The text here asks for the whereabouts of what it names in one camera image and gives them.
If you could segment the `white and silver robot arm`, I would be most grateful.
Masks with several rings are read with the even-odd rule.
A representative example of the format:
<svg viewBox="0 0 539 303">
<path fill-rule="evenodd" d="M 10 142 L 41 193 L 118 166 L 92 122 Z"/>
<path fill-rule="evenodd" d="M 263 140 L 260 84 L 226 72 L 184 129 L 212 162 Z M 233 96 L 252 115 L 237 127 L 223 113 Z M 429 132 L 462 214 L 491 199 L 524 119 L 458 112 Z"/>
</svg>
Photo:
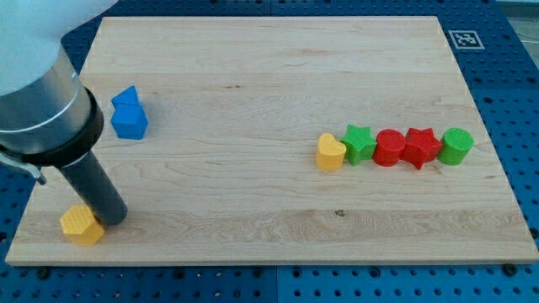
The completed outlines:
<svg viewBox="0 0 539 303">
<path fill-rule="evenodd" d="M 61 39 L 115 0 L 1 1 L 1 163 L 41 184 L 41 167 L 86 156 L 104 118 Z"/>
</svg>

